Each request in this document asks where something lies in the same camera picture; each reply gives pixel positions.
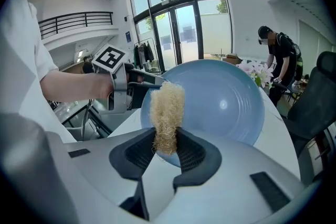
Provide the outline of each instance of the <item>beige scrubber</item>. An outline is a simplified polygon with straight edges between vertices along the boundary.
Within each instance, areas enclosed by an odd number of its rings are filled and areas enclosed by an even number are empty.
[[[184,89],[165,81],[151,93],[150,116],[156,129],[154,148],[165,154],[176,152],[176,128],[182,125]]]

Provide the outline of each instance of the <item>black railing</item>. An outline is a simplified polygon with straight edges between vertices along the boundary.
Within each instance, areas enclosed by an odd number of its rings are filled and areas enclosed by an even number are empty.
[[[68,30],[95,25],[112,25],[113,12],[80,12],[42,20],[38,24],[41,39]]]

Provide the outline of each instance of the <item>blue plate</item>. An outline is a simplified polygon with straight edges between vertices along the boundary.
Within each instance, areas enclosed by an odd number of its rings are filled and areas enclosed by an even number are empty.
[[[162,77],[185,90],[182,122],[185,130],[201,130],[249,145],[258,139],[264,124],[264,102],[255,82],[238,67],[219,60],[196,60],[178,65]],[[142,128],[153,127],[151,91],[142,102]],[[167,162],[180,166],[176,153],[171,156],[158,154]]]

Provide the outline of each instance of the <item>black cap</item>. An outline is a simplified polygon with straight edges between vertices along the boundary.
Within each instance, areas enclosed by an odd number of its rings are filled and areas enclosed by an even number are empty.
[[[272,29],[263,25],[258,30],[258,36],[262,39],[266,39],[269,32],[273,32]]]

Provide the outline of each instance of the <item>door frame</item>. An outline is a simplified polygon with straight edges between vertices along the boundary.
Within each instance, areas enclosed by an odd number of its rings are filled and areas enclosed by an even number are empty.
[[[180,65],[182,63],[182,50],[181,50],[181,40],[180,40],[180,32],[179,32],[179,25],[177,22],[176,17],[176,10],[179,8],[183,8],[186,6],[193,6],[194,10],[194,18],[195,18],[195,25],[196,25],[196,35],[197,35],[197,48],[198,48],[198,59],[203,59],[203,34],[202,34],[202,23],[201,23],[201,17],[199,15],[199,7],[197,0],[194,0],[192,2],[182,3],[175,6],[171,6],[169,8],[166,8],[164,10],[161,10],[155,14],[152,14],[151,20],[153,24],[153,32],[156,39],[156,50],[159,58],[159,65],[163,72],[165,72],[164,68],[164,61],[162,56],[162,50],[161,50],[161,41],[159,37],[159,31],[158,31],[158,25],[156,23],[156,17],[159,15],[162,15],[164,13],[168,13],[169,20],[170,20],[170,26],[171,26],[171,32],[172,32],[172,43],[173,43],[173,49],[175,54],[175,62],[176,65]]]

